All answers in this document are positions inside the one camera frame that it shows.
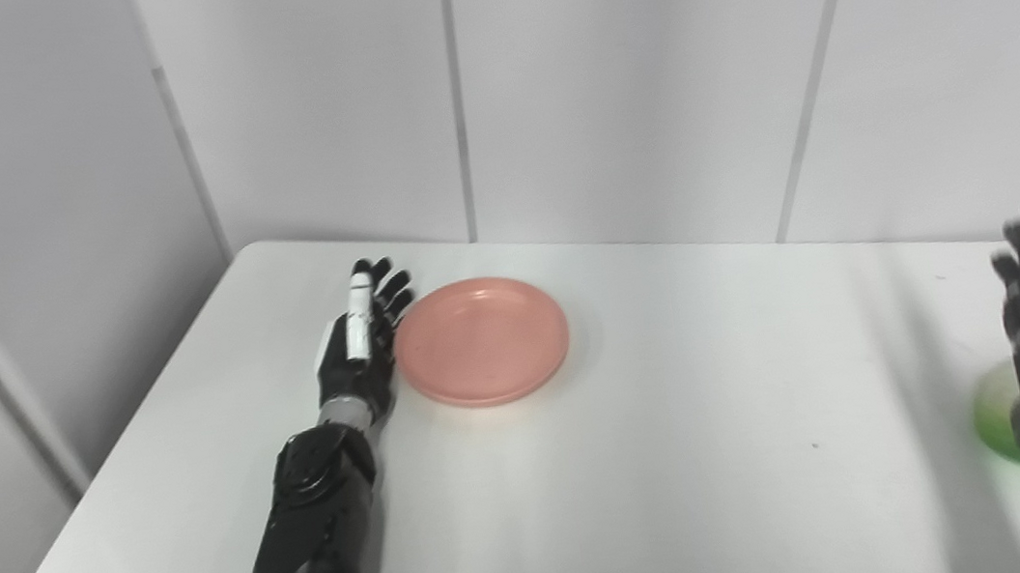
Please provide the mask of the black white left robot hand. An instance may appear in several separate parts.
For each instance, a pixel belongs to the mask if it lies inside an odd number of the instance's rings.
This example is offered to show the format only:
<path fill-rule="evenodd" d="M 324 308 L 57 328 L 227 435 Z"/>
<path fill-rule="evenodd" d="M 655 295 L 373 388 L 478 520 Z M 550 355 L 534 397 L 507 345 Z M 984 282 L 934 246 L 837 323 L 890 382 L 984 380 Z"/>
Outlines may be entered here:
<path fill-rule="evenodd" d="M 320 404 L 354 398 L 374 426 L 396 402 L 396 332 L 415 296 L 411 273 L 390 257 L 357 260 L 350 277 L 346 310 L 332 321 L 317 368 Z"/>

